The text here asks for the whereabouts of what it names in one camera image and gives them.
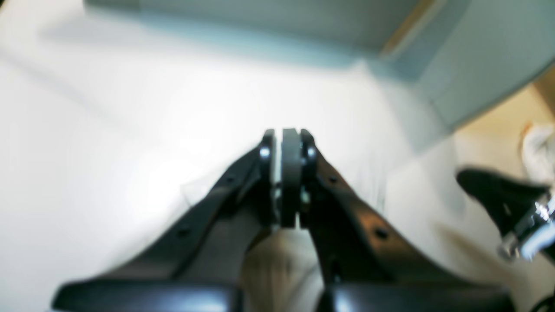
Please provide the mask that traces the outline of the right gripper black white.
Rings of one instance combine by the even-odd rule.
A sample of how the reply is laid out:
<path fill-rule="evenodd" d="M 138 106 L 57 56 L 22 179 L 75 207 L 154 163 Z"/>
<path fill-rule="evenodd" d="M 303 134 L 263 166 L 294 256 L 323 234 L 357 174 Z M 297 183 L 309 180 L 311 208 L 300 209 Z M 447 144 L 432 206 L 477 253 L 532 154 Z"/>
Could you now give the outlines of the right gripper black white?
<path fill-rule="evenodd" d="M 456 181 L 482 205 L 498 228 L 501 257 L 532 261 L 544 253 L 554 260 L 554 195 L 548 185 L 531 184 L 484 168 L 462 168 Z"/>

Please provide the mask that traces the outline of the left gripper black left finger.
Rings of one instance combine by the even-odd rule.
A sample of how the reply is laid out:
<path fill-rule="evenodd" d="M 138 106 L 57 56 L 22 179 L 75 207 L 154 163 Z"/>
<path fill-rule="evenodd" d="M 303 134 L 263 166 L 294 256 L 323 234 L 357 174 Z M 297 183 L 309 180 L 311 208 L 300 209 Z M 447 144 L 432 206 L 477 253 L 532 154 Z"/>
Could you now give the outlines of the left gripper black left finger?
<path fill-rule="evenodd" d="M 275 132 L 238 158 L 154 243 L 104 274 L 61 286 L 56 312 L 242 312 L 239 277 L 255 238 L 276 222 Z"/>

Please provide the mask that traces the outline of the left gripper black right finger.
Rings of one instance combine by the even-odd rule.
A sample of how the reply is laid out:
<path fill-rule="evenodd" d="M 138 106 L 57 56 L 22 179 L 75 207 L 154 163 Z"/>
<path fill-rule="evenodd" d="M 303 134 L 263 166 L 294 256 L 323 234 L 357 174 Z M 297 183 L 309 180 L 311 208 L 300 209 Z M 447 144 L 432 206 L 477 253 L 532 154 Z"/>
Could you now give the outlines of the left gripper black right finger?
<path fill-rule="evenodd" d="M 307 229 L 324 290 L 318 312 L 513 312 L 501 286 L 468 282 L 406 240 L 347 184 L 308 130 L 283 130 L 280 223 Z"/>

